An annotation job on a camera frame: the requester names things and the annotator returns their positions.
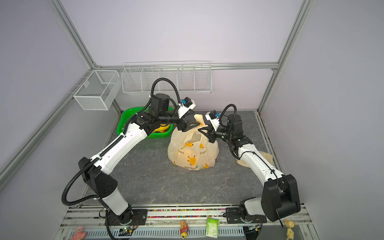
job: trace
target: pink toy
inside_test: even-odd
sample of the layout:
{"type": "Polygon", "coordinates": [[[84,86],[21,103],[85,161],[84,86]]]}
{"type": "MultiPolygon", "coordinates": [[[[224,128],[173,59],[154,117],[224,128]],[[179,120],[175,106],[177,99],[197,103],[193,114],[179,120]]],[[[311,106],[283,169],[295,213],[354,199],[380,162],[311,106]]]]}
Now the pink toy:
{"type": "Polygon", "coordinates": [[[87,233],[83,232],[84,227],[77,227],[75,228],[75,230],[76,230],[76,233],[73,235],[73,237],[71,237],[71,240],[82,240],[85,238],[85,235],[87,233]]]}

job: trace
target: dark gray table surface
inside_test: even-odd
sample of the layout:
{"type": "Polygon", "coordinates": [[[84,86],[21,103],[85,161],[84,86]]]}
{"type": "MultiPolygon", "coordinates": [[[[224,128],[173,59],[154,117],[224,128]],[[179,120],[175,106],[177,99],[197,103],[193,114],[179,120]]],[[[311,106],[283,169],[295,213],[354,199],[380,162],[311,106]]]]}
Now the dark gray table surface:
{"type": "MultiPolygon", "coordinates": [[[[266,152],[253,111],[238,111],[244,134],[256,148],[266,152]]],[[[167,156],[168,138],[145,139],[115,167],[111,176],[130,204],[239,204],[249,197],[261,197],[263,187],[250,168],[236,163],[227,144],[218,141],[215,166],[199,171],[174,165],[167,156]]],[[[96,200],[85,205],[99,204],[96,200]]]]}

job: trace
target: green basket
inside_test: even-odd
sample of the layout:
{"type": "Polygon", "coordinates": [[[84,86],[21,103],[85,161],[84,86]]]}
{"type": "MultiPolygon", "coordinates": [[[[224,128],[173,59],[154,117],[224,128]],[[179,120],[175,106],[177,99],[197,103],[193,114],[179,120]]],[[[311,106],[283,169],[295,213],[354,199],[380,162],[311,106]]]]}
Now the green basket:
{"type": "MultiPolygon", "coordinates": [[[[133,114],[138,113],[142,108],[129,108],[125,110],[122,115],[121,119],[118,125],[118,128],[116,132],[118,135],[122,133],[124,130],[124,125],[127,123],[128,118],[131,117],[133,114]]],[[[170,133],[173,130],[173,124],[170,125],[170,128],[166,132],[153,132],[151,133],[147,138],[162,138],[162,137],[169,137],[170,133]]]]}

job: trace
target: white mesh basket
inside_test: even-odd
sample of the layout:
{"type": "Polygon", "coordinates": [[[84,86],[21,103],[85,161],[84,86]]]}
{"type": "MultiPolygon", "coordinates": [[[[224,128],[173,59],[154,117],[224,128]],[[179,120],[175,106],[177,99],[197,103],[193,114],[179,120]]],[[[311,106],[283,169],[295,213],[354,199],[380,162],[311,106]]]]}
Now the white mesh basket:
{"type": "Polygon", "coordinates": [[[108,110],[120,88],[116,70],[93,70],[73,97],[84,110],[108,110]]]}
{"type": "MultiPolygon", "coordinates": [[[[212,92],[210,62],[169,63],[123,63],[122,91],[127,94],[149,93],[156,79],[168,78],[180,93],[212,92]]],[[[173,91],[172,86],[164,81],[159,82],[155,88],[155,92],[173,91]]]]}

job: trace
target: green tissue packet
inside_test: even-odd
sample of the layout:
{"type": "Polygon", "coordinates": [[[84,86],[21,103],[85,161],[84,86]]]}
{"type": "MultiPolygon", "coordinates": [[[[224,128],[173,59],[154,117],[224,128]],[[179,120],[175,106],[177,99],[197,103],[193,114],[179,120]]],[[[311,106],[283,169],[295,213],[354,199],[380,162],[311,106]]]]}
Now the green tissue packet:
{"type": "Polygon", "coordinates": [[[205,233],[205,236],[217,238],[217,233],[218,233],[218,219],[209,217],[207,219],[207,231],[205,233]]]}

